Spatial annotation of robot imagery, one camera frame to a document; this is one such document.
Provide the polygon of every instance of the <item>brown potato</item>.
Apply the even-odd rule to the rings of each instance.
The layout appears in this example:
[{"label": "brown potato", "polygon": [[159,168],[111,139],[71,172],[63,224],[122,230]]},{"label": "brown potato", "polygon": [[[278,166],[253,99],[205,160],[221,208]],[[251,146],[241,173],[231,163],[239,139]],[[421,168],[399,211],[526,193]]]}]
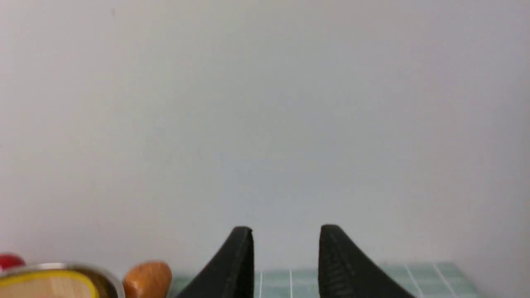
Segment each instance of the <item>brown potato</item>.
[{"label": "brown potato", "polygon": [[126,298],[165,298],[171,284],[171,269],[161,261],[139,264],[123,279]]}]

